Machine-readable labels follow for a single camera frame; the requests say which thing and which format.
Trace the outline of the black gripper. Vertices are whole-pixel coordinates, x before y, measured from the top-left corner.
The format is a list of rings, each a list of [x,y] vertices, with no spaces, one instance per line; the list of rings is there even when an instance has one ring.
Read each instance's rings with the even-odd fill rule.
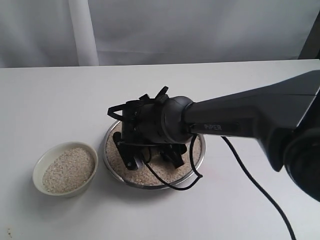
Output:
[[[122,110],[122,130],[112,135],[120,157],[129,171],[136,171],[146,159],[139,145],[160,145],[159,153],[165,162],[174,168],[185,163],[182,155],[187,152],[185,144],[164,144],[165,135],[161,117],[164,98],[127,101]]]

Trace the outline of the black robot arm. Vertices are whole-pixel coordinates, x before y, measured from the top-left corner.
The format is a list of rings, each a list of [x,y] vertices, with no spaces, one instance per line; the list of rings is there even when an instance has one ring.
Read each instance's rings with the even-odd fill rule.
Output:
[[[276,172],[320,198],[320,72],[227,96],[194,102],[169,97],[163,87],[155,98],[110,107],[122,123],[128,145],[185,144],[197,134],[256,139]]]

